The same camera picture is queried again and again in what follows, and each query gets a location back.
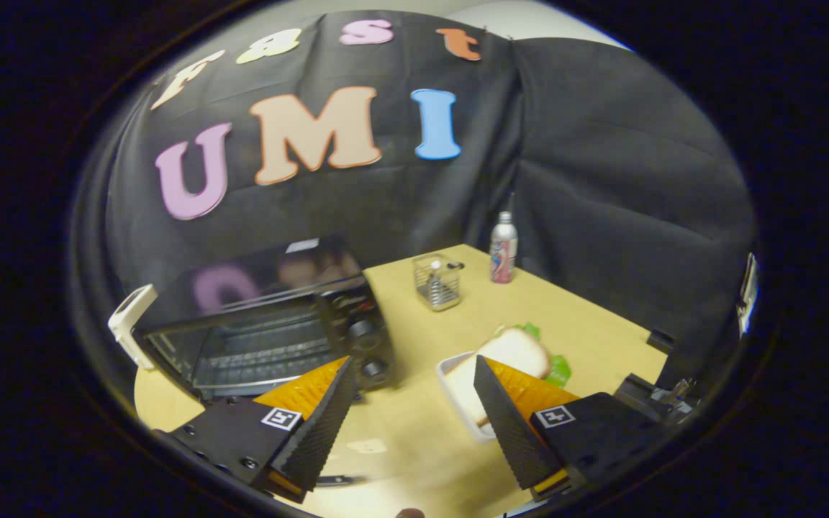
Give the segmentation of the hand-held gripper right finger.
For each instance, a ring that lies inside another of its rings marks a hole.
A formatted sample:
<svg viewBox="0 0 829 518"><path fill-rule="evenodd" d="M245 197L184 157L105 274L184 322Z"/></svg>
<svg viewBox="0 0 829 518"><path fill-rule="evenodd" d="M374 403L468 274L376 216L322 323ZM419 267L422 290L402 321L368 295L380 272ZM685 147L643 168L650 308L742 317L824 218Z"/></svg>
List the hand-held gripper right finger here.
<svg viewBox="0 0 829 518"><path fill-rule="evenodd" d="M612 394L579 398L486 356L476 358L474 389L534 501L619 474L666 434L664 423Z"/></svg>

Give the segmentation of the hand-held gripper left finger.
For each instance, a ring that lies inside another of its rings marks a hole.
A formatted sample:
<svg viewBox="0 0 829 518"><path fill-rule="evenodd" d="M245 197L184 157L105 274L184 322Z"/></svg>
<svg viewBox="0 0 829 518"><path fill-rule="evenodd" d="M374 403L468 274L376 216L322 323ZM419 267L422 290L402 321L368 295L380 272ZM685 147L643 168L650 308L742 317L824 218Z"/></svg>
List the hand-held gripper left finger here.
<svg viewBox="0 0 829 518"><path fill-rule="evenodd" d="M300 504L357 395L354 363L345 356L262 396L208 404L170 432L154 433L204 468Z"/></svg>

